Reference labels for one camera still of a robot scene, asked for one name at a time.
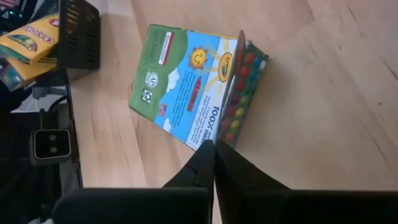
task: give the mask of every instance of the crayon box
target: crayon box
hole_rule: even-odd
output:
[[[196,150],[234,146],[268,56],[239,37],[150,25],[129,106]]]

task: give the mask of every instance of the red crayon illustration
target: red crayon illustration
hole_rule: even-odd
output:
[[[189,101],[189,105],[188,105],[188,111],[192,111],[192,109],[193,109],[193,105],[195,104],[195,100],[197,99],[197,96],[198,96],[200,85],[201,85],[201,77],[198,78],[198,80],[195,84],[195,88],[193,89],[191,100]]]

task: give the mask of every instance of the crayola crayon box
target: crayola crayon box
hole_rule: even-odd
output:
[[[226,106],[231,105],[230,96],[236,97],[236,91],[245,94],[246,82],[243,89],[240,86],[236,90],[236,85],[251,80],[251,68],[249,74],[245,69],[247,77],[236,78],[245,65],[244,56],[250,46],[243,32],[236,38],[152,24],[147,31],[129,106],[194,150],[204,140],[225,138],[229,132],[220,136],[219,127],[224,117],[229,118]],[[260,55],[261,62],[266,61],[267,56]],[[248,85],[250,95],[258,76],[256,72],[253,83]],[[249,101],[245,103],[245,111],[238,114],[239,125],[234,123],[231,145],[237,139]]]

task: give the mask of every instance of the wooden surface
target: wooden surface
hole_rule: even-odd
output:
[[[271,56],[237,150],[294,189],[398,189],[398,1],[90,0],[101,70],[72,84],[85,187],[160,187],[193,154],[128,101],[150,23]]]

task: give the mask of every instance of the wooden table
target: wooden table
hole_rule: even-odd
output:
[[[193,154],[129,108],[151,23],[271,56],[236,150],[294,189],[398,189],[398,1],[90,0],[101,70],[72,84],[85,187],[160,187]]]

